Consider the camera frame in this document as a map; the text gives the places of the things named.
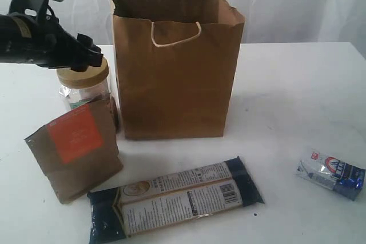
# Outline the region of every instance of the plastic jar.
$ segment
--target plastic jar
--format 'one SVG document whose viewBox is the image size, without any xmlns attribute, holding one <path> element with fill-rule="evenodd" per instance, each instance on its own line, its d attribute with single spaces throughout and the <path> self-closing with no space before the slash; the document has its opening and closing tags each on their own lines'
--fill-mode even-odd
<svg viewBox="0 0 366 244">
<path fill-rule="evenodd" d="M 91 101 L 109 99 L 108 74 L 109 68 L 105 58 L 100 67 L 89 66 L 82 73 L 69 68 L 57 69 L 57 76 L 62 84 L 59 94 L 66 108 L 73 110 Z"/>
</svg>

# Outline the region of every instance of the plastic wrapper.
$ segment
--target plastic wrapper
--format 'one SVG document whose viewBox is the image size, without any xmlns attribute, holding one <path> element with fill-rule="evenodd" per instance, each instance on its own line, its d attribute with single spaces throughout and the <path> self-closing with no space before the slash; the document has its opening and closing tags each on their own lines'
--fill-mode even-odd
<svg viewBox="0 0 366 244">
<path fill-rule="evenodd" d="M 89 193 L 90 244 L 264 203 L 240 158 Z"/>
<path fill-rule="evenodd" d="M 312 150 L 299 163 L 297 175 L 355 200 L 365 180 L 365 169 Z"/>
</svg>

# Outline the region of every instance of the table surface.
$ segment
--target table surface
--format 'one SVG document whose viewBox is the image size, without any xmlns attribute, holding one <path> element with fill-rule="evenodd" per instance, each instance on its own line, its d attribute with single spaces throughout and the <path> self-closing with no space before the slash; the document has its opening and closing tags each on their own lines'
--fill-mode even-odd
<svg viewBox="0 0 366 244">
<path fill-rule="evenodd" d="M 102 49 L 113 67 L 113 47 Z M 0 242 L 88 243 L 89 200 L 61 205 L 23 141 L 65 112 L 55 71 L 0 64 L 0 74 Z M 352 202 L 295 172 L 309 148 L 366 167 L 365 74 L 350 43 L 242 45 L 223 138 L 133 142 L 119 134 L 125 167 L 97 189 L 239 155 L 266 204 L 121 243 L 364 243 L 366 191 Z"/>
</svg>

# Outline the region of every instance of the orange label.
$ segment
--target orange label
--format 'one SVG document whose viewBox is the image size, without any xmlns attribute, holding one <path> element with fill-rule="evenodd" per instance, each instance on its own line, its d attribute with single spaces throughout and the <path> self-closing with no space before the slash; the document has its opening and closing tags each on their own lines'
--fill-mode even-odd
<svg viewBox="0 0 366 244">
<path fill-rule="evenodd" d="M 81 158 L 103 144 L 88 104 L 50 122 L 47 130 L 64 163 Z"/>
</svg>

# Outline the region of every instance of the jar lid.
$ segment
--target jar lid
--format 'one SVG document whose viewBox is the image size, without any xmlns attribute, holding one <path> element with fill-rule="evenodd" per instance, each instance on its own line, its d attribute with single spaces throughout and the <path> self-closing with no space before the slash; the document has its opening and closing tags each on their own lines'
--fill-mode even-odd
<svg viewBox="0 0 366 244">
<path fill-rule="evenodd" d="M 104 57 L 100 67 L 89 66 L 86 71 L 81 73 L 70 68 L 57 69 L 57 76 L 61 84 L 71 89 L 93 87 L 106 79 L 108 74 L 108 63 Z"/>
</svg>

